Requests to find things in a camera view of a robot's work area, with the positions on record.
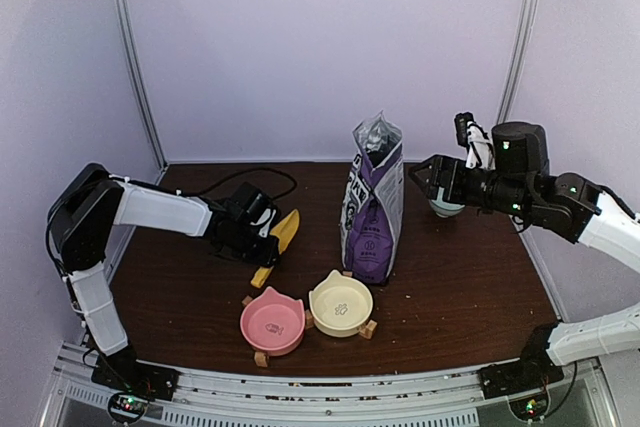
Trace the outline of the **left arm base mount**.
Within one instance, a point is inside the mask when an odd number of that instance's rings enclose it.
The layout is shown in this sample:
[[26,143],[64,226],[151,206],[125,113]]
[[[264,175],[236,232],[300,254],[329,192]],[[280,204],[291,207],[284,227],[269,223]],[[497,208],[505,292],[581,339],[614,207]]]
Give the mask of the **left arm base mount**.
[[173,368],[141,362],[131,344],[115,354],[96,350],[93,383],[150,400],[171,401],[179,380]]

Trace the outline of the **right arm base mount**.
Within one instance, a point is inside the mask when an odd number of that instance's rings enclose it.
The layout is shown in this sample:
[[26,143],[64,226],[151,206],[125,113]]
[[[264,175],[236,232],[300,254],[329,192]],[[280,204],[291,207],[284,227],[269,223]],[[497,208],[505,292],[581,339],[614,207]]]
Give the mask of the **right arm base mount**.
[[546,352],[551,332],[557,325],[550,323],[534,328],[517,360],[490,364],[478,371],[485,399],[541,389],[564,379],[563,368]]

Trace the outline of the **yellow plastic scoop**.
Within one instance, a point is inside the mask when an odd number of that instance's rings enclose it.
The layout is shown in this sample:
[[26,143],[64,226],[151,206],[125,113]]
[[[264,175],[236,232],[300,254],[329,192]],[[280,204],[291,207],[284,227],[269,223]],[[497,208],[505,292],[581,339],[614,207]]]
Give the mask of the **yellow plastic scoop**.
[[278,264],[280,256],[287,250],[291,241],[295,237],[299,229],[299,225],[299,210],[293,209],[284,219],[271,229],[270,235],[278,239],[278,257],[276,258],[276,262],[273,266],[260,267],[256,270],[251,280],[252,287],[261,289],[265,285],[274,267]]

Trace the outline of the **purple pet food bag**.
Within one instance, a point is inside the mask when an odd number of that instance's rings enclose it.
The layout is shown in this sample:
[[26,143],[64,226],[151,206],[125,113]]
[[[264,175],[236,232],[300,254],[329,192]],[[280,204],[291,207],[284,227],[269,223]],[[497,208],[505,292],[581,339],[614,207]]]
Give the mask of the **purple pet food bag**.
[[340,216],[343,268],[370,285],[393,271],[404,214],[403,136],[383,113],[354,130],[357,147]]

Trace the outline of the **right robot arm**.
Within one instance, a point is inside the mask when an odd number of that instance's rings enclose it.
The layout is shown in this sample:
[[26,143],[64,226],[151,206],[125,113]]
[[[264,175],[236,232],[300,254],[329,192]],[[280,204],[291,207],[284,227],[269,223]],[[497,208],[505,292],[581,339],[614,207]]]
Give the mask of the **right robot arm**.
[[[536,226],[572,244],[603,252],[639,268],[639,215],[609,187],[566,172],[549,172],[546,132],[539,124],[511,121],[485,133],[469,113],[455,118],[466,159],[433,155],[409,170],[431,201],[474,207]],[[639,307],[586,321],[539,326],[513,366],[519,387],[535,387],[553,366],[633,350],[639,346]]]

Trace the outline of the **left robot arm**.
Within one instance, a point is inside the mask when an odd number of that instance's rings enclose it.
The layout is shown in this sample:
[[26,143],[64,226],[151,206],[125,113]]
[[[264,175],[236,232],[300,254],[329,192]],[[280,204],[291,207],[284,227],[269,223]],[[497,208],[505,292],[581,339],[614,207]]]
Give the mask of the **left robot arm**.
[[243,183],[213,200],[119,177],[87,164],[47,214],[45,243],[97,350],[106,376],[123,391],[137,389],[144,371],[122,353],[130,346],[105,273],[115,228],[152,229],[204,240],[240,262],[272,267],[280,257],[271,230],[280,210],[261,189]]

